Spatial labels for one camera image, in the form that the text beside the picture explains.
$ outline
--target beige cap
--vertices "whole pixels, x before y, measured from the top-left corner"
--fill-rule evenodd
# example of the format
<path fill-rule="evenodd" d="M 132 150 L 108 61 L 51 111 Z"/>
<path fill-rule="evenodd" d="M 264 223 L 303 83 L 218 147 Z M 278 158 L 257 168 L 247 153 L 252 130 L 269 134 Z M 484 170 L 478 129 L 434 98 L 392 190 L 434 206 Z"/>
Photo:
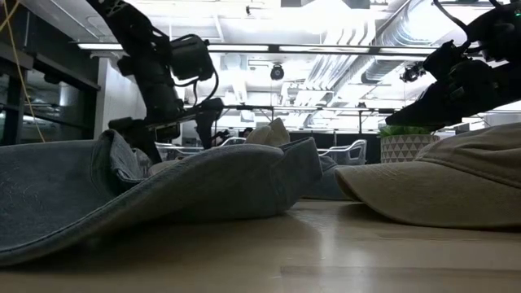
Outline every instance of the beige cap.
<path fill-rule="evenodd" d="M 253 130 L 247 136 L 246 142 L 265 146 L 280 147 L 290 142 L 290 134 L 287 132 L 284 122 L 280 118 L 273 120 L 269 125 Z"/>
<path fill-rule="evenodd" d="M 337 168 L 343 192 L 396 221 L 449 228 L 521 225 L 521 123 L 432 143 L 413 162 Z"/>

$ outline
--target robotic arm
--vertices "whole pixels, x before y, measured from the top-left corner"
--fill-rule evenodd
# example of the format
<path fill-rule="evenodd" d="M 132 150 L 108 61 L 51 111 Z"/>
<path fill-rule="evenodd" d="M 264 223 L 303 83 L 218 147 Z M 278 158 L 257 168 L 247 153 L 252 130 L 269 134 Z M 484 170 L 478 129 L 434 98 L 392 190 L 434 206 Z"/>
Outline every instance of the robotic arm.
<path fill-rule="evenodd" d="M 431 130 L 460 123 L 463 117 L 492 110 L 521 99 L 521 2 L 502 6 L 490 0 L 494 9 L 468 26 L 451 16 L 438 2 L 435 5 L 467 35 L 462 46 L 446 42 L 403 77 L 430 72 L 437 82 L 430 85 L 418 101 L 386 119 L 388 125 L 422 126 Z M 477 42 L 476 48 L 470 48 Z M 507 61 L 491 68 L 468 55 L 480 52 L 486 62 Z"/>
<path fill-rule="evenodd" d="M 134 75 L 147 107 L 144 120 L 124 118 L 109 123 L 131 146 L 140 148 L 155 162 L 161 161 L 155 148 L 158 133 L 179 135 L 179 123 L 196 120 L 204 148 L 210 148 L 211 127 L 224 107 L 220 98 L 210 99 L 218 87 L 218 76 L 208 53 L 208 41 L 187 35 L 170 41 L 138 9 L 123 0 L 86 0 L 105 20 L 127 54 L 118 62 L 124 76 Z M 181 81 L 176 85 L 172 74 Z M 215 74 L 212 93 L 191 109 L 183 108 L 174 86 L 194 86 Z"/>

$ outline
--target geometric planter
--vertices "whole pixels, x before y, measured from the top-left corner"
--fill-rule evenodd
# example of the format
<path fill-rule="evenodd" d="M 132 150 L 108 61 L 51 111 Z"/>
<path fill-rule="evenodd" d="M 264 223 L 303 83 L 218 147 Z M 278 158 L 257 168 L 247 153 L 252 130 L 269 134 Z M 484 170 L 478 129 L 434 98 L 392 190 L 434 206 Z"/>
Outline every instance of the geometric planter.
<path fill-rule="evenodd" d="M 393 135 L 382 138 L 382 163 L 410 162 L 426 145 L 440 140 L 430 134 Z"/>

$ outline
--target person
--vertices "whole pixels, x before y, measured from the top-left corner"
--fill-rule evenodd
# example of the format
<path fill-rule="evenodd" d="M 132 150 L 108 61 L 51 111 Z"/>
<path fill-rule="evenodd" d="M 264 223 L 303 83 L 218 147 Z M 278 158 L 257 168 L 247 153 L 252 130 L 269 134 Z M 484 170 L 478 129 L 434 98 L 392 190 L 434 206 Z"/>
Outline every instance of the person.
<path fill-rule="evenodd" d="M 251 127 L 248 127 L 244 130 L 243 132 L 243 138 L 247 138 L 248 135 L 250 135 L 250 133 L 253 131 L 253 128 Z"/>
<path fill-rule="evenodd" d="M 230 132 L 228 130 L 219 131 L 215 133 L 210 139 L 212 140 L 212 146 L 218 147 L 222 143 L 226 141 L 226 139 L 231 138 Z"/>

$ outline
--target potted plant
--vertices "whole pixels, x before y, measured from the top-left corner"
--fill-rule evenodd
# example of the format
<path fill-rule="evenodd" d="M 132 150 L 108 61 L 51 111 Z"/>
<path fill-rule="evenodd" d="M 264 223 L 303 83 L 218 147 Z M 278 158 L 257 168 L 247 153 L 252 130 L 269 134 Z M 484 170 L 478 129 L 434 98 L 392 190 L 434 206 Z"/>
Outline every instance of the potted plant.
<path fill-rule="evenodd" d="M 385 126 L 380 129 L 382 163 L 410 162 L 426 145 L 440 140 L 423 127 Z"/>

